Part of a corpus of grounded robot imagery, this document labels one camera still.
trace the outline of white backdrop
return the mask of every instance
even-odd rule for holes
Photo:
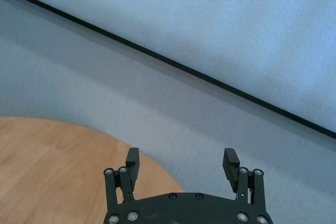
[[[336,0],[40,0],[336,131]]]

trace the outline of wooden table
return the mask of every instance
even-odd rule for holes
[[[0,118],[0,224],[102,224],[103,170],[124,165],[129,147],[82,126]],[[140,154],[135,199],[172,191],[183,190]]]

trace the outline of gray wall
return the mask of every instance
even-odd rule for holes
[[[275,223],[336,218],[335,140],[23,0],[0,0],[0,92],[0,115],[118,137],[187,191],[233,198],[233,147],[266,172]]]

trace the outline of wood surface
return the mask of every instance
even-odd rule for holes
[[[103,170],[125,164],[130,146],[82,126],[0,118],[0,224],[102,224]],[[140,153],[135,199],[182,188]],[[118,201],[122,200],[118,191]]]

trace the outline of screw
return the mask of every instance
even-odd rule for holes
[[[257,174],[257,175],[262,175],[262,171],[261,171],[261,170],[255,170],[254,172],[255,172],[255,174]]]
[[[169,199],[176,199],[177,198],[177,195],[176,194],[169,194]]]
[[[130,221],[134,221],[134,220],[136,220],[138,217],[139,217],[139,215],[138,215],[137,212],[130,212],[130,213],[127,215],[127,219],[130,220]]]
[[[267,219],[266,219],[264,216],[258,216],[258,217],[257,217],[257,221],[258,221],[260,224],[268,224],[268,221],[267,221]]]
[[[247,215],[246,215],[245,213],[243,213],[243,212],[238,213],[238,214],[237,214],[237,217],[238,217],[238,219],[241,220],[241,221],[248,221],[248,217],[247,217]]]
[[[119,217],[117,215],[112,215],[109,218],[109,224],[116,224],[119,221]]]
[[[203,194],[196,194],[195,195],[196,199],[202,200],[204,198]]]

